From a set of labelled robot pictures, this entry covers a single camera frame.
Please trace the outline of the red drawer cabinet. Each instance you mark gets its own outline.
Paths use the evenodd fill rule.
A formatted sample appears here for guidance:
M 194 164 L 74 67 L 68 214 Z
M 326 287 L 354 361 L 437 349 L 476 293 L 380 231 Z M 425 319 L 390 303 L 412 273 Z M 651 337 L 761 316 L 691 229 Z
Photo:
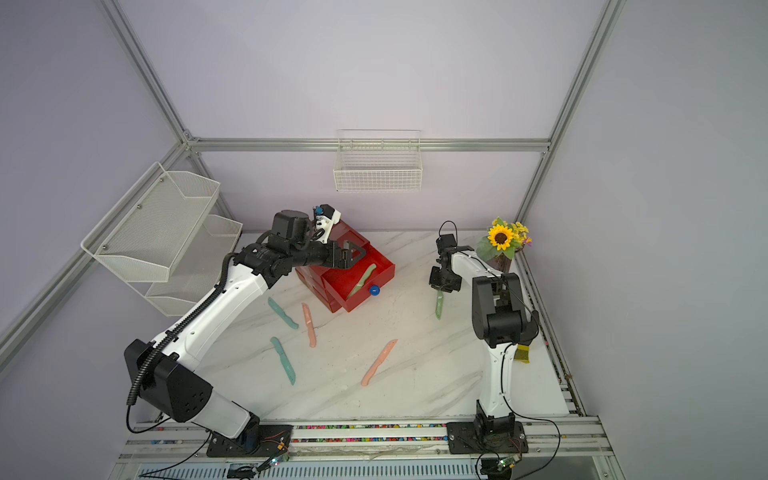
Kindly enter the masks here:
M 395 264 L 344 221 L 332 228 L 329 243 L 347 253 L 320 265 L 295 268 L 298 278 L 332 313 L 351 313 L 377 296 L 395 277 Z

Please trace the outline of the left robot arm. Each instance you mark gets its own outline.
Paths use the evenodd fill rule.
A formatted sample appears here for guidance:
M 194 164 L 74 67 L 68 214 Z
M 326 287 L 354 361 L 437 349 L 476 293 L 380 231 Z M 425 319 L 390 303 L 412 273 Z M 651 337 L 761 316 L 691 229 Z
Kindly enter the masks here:
M 328 204 L 311 215 L 282 210 L 255 242 L 226 254 L 202 300 L 151 341 L 135 340 L 125 349 L 131 379 L 127 406 L 143 400 L 178 423 L 192 422 L 246 454 L 256 452 L 266 440 L 260 418 L 219 394 L 196 370 L 245 308 L 295 268 L 350 270 L 364 257 L 361 246 L 332 239 L 340 220 L 340 211 Z

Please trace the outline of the red top drawer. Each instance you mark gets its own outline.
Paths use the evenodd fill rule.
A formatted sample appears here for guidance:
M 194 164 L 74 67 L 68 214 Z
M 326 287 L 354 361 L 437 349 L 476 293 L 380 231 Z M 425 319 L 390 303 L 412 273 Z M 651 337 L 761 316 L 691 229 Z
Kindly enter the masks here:
M 395 276 L 395 264 L 392 261 L 371 244 L 363 247 L 366 254 L 352 269 L 328 269 L 321 276 L 326 292 L 347 312 L 352 312 L 370 297 L 379 295 L 383 287 Z M 371 263 L 377 265 L 375 272 L 362 290 L 348 298 L 349 292 Z

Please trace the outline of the light green fruit knife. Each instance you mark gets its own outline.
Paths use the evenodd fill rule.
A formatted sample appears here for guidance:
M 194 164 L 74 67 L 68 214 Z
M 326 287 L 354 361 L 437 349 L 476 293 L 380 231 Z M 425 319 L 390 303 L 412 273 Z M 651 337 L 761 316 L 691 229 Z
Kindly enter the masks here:
M 444 293 L 442 291 L 438 291 L 436 294 L 436 302 L 435 302 L 435 317 L 438 320 L 442 319 L 443 315 L 443 308 L 444 308 Z
M 363 289 L 363 287 L 365 286 L 365 284 L 368 281 L 368 279 L 375 272 L 376 268 L 377 268 L 377 265 L 375 263 L 371 263 L 366 268 L 365 272 L 359 278 L 358 282 L 355 284 L 355 286 L 349 292 L 348 298 L 351 298 L 352 296 L 356 295 L 360 290 Z

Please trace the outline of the pink fruit knife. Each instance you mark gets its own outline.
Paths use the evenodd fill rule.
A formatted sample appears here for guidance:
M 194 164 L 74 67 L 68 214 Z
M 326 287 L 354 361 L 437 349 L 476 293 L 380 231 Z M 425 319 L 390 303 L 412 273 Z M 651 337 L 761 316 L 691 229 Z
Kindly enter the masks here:
M 309 339 L 309 346 L 311 348 L 315 348 L 317 346 L 317 336 L 314 328 L 313 323 L 313 317 L 311 313 L 311 309 L 308 304 L 303 303 L 302 304 L 302 311 L 304 316 L 304 321 L 307 329 L 308 339 Z
M 370 384 L 370 382 L 372 381 L 373 377 L 377 373 L 378 369 L 386 361 L 386 359 L 388 358 L 388 356 L 390 355 L 390 353 L 392 352 L 394 347 L 397 345 L 397 343 L 398 343 L 398 340 L 397 339 L 393 339 L 393 340 L 389 341 L 384 346 L 384 348 L 382 349 L 380 354 L 377 356 L 377 358 L 374 360 L 372 365 L 368 368 L 368 370 L 366 371 L 365 375 L 363 376 L 363 378 L 361 380 L 361 386 L 362 387 L 367 387 Z

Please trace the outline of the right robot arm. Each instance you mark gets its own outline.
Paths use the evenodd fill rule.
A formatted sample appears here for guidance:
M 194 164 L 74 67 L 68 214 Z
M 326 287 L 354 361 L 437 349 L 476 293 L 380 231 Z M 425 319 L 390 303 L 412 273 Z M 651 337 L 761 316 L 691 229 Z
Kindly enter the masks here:
M 474 418 L 446 424 L 449 452 L 523 454 L 528 445 L 507 398 L 509 374 L 514 355 L 527 350 L 539 334 L 539 312 L 525 304 L 518 275 L 490 267 L 469 247 L 450 247 L 439 254 L 430 286 L 452 293 L 464 285 L 471 288 L 471 324 L 484 343 L 486 363 Z

